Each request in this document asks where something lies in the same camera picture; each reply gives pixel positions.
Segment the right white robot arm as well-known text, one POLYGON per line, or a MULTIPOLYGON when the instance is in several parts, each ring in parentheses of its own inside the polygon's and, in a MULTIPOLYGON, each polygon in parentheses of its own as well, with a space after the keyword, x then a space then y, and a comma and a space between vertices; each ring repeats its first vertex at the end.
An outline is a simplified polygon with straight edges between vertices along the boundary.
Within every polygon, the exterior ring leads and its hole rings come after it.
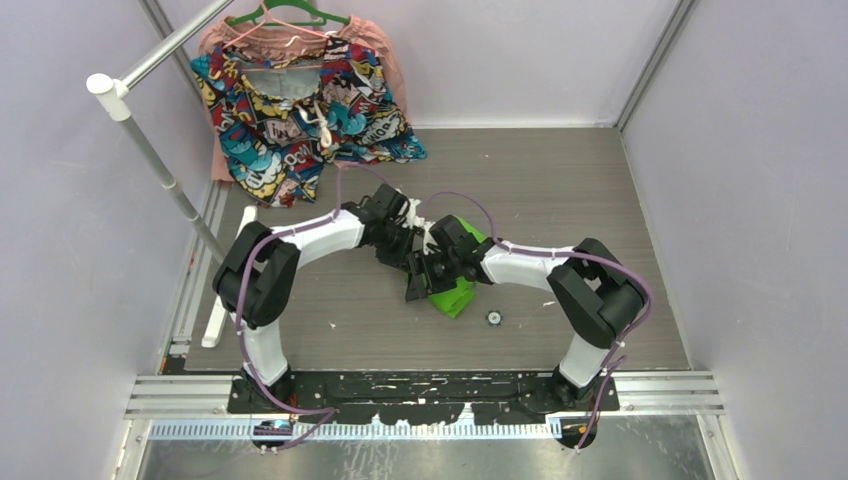
POLYGON ((645 280, 593 238, 574 247, 543 249, 499 238, 478 240, 471 233, 438 233, 427 250, 406 256, 405 269, 409 300, 444 293, 461 278, 551 293, 574 332, 554 386, 558 403, 571 411, 592 400, 592 381, 653 307, 645 280))

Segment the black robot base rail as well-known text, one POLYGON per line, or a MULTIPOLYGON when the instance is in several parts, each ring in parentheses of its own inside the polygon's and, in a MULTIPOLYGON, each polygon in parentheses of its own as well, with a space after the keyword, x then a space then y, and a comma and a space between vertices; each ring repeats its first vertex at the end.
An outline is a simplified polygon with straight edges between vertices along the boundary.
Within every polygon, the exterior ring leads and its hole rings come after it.
POLYGON ((557 373, 543 371, 290 371, 270 386, 267 398, 246 371, 232 380, 231 414, 281 412, 278 401, 320 420, 333 408, 338 424, 450 425, 468 409, 476 425, 539 424, 547 416, 620 407, 612 380, 573 389, 557 373))

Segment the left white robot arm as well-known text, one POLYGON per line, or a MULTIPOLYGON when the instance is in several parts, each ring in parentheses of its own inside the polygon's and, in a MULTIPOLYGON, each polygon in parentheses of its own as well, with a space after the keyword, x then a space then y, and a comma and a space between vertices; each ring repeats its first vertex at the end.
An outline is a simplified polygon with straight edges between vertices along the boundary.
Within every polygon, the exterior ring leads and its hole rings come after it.
POLYGON ((420 222, 418 202, 381 184, 360 201, 344 202, 312 220, 283 227, 248 223, 226 253, 213 291, 233 316, 243 364, 256 382, 252 398, 269 413, 285 409, 292 397, 284 379, 290 370, 283 352, 280 319, 298 270, 331 254, 372 247, 377 259, 401 269, 420 222))

